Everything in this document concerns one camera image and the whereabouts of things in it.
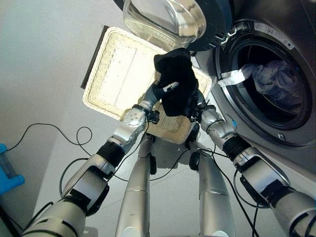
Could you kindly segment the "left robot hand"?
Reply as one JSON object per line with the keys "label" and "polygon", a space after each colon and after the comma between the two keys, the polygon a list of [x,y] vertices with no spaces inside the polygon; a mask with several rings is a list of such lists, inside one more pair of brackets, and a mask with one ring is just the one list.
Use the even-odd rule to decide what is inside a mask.
{"label": "left robot hand", "polygon": [[175,81],[165,87],[159,87],[153,83],[145,92],[144,99],[140,102],[140,106],[151,110],[153,106],[161,99],[169,96],[179,86],[179,82]]}

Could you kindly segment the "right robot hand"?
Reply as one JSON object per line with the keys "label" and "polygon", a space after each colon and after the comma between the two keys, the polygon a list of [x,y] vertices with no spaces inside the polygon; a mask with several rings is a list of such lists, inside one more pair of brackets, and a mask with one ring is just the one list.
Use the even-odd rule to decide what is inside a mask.
{"label": "right robot hand", "polygon": [[188,118],[194,117],[196,118],[205,107],[205,98],[203,94],[197,89],[188,99],[187,108],[186,108],[186,116]]}

